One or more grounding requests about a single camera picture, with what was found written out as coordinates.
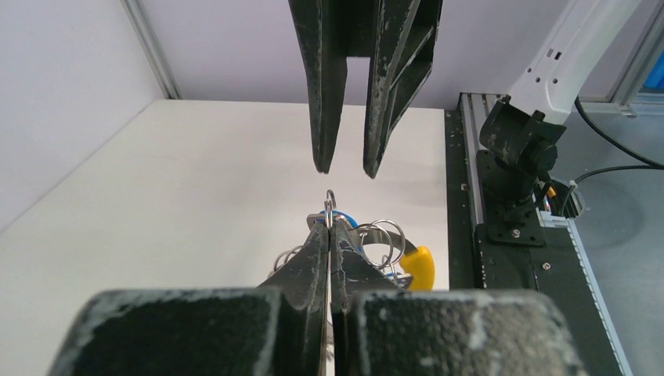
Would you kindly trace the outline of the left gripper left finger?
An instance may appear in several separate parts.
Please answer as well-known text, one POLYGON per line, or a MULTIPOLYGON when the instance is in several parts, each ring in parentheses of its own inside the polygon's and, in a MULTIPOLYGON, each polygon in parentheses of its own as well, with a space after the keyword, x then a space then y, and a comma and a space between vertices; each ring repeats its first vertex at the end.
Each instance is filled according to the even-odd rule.
POLYGON ((330 235, 257 287, 103 291, 82 308, 51 375, 322 375, 330 235))

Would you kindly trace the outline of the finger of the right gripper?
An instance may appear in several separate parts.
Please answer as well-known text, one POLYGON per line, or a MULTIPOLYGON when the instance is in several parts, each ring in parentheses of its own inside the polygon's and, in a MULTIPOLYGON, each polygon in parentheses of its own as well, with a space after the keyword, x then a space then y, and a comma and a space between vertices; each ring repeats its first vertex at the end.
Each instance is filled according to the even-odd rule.
POLYGON ((442 6, 442 1, 374 3, 363 144, 363 169, 371 179, 395 126, 432 72, 442 6))
POLYGON ((312 157, 327 174, 337 142, 348 65, 339 1, 288 2, 305 68, 312 157))

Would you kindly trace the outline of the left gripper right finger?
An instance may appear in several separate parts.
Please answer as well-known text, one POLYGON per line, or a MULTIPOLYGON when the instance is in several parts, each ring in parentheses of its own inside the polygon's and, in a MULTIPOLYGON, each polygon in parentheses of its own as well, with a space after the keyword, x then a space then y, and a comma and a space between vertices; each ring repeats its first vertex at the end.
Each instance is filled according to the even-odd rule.
POLYGON ((330 228, 338 375, 584 375, 560 310, 528 290, 406 291, 330 228))

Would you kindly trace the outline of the metal keyring with yellow tag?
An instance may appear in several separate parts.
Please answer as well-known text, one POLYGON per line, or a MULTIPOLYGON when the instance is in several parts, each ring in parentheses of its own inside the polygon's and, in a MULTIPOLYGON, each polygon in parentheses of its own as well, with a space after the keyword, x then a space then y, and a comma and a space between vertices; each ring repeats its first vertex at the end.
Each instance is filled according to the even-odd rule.
POLYGON ((328 286, 336 300, 349 299, 362 291, 430 291, 435 264, 425 246, 406 238, 403 228, 390 219, 358 223, 351 229, 338 210, 333 190, 326 192, 325 223, 316 222, 303 244, 276 257, 263 281, 285 291, 328 286))

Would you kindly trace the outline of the blue tagged key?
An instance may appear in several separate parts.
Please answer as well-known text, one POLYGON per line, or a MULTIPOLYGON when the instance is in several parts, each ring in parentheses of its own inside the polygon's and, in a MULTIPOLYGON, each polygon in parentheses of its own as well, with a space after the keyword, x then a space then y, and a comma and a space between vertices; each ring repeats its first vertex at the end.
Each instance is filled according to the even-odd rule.
MULTIPOLYGON (((348 215, 348 214, 346 214, 342 211, 333 210, 332 213, 333 213, 333 218, 334 219, 343 219, 344 221, 347 222, 347 224, 349 225, 349 227, 351 229, 354 229, 354 228, 359 226, 359 224, 357 223, 357 221, 355 221, 353 219, 353 217, 351 217, 350 215, 348 215)), ((325 219, 326 219, 326 212, 325 211, 320 211, 319 213, 314 213, 314 214, 309 215, 306 219, 306 222, 307 222, 307 225, 308 225, 309 229, 311 229, 312 226, 316 222, 325 223, 325 219)))

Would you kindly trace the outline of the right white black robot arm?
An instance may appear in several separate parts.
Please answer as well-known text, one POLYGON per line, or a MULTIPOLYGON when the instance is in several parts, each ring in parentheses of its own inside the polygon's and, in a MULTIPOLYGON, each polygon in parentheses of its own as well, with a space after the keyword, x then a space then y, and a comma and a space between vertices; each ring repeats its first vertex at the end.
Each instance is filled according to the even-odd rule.
MULTIPOLYGON (((391 133, 432 71, 440 1, 292 1, 290 14, 305 68, 312 157, 330 170, 350 57, 370 61, 363 170, 374 178, 391 133)), ((635 1, 571 1, 538 53, 483 123, 478 157, 488 234, 541 247, 530 233, 550 188, 557 141, 579 91, 637 8, 635 1)))

